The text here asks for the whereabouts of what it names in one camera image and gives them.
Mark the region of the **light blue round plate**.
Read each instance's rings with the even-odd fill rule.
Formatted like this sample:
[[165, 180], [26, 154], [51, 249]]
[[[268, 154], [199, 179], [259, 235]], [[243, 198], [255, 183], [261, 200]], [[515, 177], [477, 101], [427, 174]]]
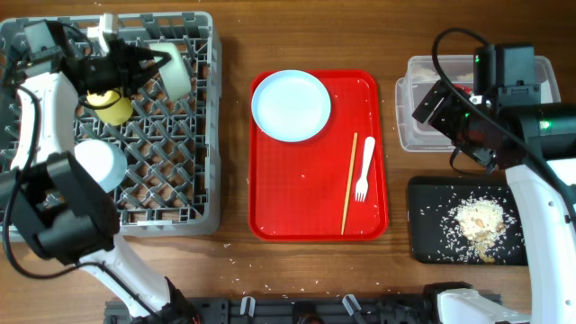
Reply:
[[281, 142], [301, 142], [316, 136], [331, 115], [328, 89], [312, 74], [281, 70], [266, 76], [251, 99], [258, 128]]

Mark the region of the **red snack wrapper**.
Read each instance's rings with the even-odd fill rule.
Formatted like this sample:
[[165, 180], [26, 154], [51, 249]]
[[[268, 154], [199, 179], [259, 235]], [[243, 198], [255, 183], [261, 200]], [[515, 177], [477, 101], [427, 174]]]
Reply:
[[466, 85], [455, 85], [456, 88], [464, 91], [465, 93], [467, 93], [468, 95], [472, 95], [473, 94], [473, 90]]

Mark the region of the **green bowl with food scraps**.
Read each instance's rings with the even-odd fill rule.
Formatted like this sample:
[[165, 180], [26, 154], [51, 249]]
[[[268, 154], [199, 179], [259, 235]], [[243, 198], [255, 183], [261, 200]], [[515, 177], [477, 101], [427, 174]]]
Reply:
[[[188, 95], [192, 91], [191, 77], [177, 46], [167, 42], [150, 43], [148, 46], [151, 50], [163, 52], [170, 57], [165, 65], [158, 67], [158, 72], [166, 89], [166, 96], [171, 101], [176, 102]], [[160, 60], [160, 56], [155, 56], [158, 65], [160, 65]]]

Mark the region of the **white plastic fork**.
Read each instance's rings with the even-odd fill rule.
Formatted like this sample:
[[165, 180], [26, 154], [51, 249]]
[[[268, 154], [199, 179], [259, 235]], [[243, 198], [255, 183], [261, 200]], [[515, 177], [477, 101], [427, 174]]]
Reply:
[[364, 150], [362, 155], [361, 173], [355, 184], [355, 201], [363, 203], [367, 196], [369, 188], [368, 172], [371, 165], [375, 148], [375, 138], [367, 137], [364, 141]]

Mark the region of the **wooden chopstick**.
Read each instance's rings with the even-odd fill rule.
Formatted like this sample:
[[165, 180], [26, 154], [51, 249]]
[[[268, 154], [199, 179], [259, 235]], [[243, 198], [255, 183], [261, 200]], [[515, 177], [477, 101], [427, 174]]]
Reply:
[[353, 135], [353, 141], [352, 141], [350, 159], [349, 159], [349, 165], [348, 165], [348, 171], [347, 171], [347, 178], [346, 178], [346, 194], [345, 194], [345, 200], [344, 200], [344, 205], [343, 205], [341, 228], [340, 228], [340, 235], [342, 235], [342, 236], [345, 234], [345, 231], [346, 231], [347, 213], [348, 213], [348, 208], [349, 208], [348, 206], [349, 206], [349, 202], [350, 202], [352, 178], [353, 178], [354, 165], [355, 165], [355, 159], [356, 159], [357, 138], [358, 138], [358, 134], [357, 134], [357, 132], [355, 132]]

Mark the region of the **light blue bowl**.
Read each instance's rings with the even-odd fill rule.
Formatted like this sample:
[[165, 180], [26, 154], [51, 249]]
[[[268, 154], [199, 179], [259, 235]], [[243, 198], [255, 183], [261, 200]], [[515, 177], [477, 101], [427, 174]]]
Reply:
[[90, 139], [77, 144], [74, 153], [78, 163], [105, 192], [113, 191], [122, 183], [128, 162], [118, 146]]

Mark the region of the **yellow plastic cup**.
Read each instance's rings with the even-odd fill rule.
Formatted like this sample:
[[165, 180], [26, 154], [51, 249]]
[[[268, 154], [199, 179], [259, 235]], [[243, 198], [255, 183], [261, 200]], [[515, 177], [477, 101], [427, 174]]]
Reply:
[[113, 90], [104, 94], [89, 94], [86, 100], [91, 106], [98, 107], [98, 110], [95, 111], [98, 118], [112, 126], [125, 123], [133, 113], [131, 99], [118, 95]]

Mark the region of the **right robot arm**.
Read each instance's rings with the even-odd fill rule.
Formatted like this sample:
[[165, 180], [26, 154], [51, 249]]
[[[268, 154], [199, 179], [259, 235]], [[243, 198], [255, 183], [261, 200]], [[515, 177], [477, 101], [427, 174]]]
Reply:
[[490, 88], [479, 103], [437, 80], [413, 112], [479, 165], [504, 170], [525, 239], [532, 312], [525, 323], [575, 321], [575, 107], [535, 87]]

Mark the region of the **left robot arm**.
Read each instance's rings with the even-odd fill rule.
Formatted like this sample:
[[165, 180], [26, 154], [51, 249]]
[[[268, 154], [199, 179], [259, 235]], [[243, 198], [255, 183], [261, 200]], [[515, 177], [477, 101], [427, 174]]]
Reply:
[[18, 149], [1, 176], [3, 227], [15, 226], [38, 257], [59, 261], [64, 274], [92, 275], [122, 300], [135, 323], [199, 322], [182, 292], [122, 236], [109, 194], [74, 155], [71, 128], [84, 95], [129, 97], [153, 77], [164, 79], [168, 98], [187, 95], [191, 83], [178, 48], [126, 43], [111, 14], [85, 32], [90, 54], [84, 57], [70, 46], [63, 22], [40, 20], [23, 32], [28, 49], [2, 79], [4, 93], [22, 107]]

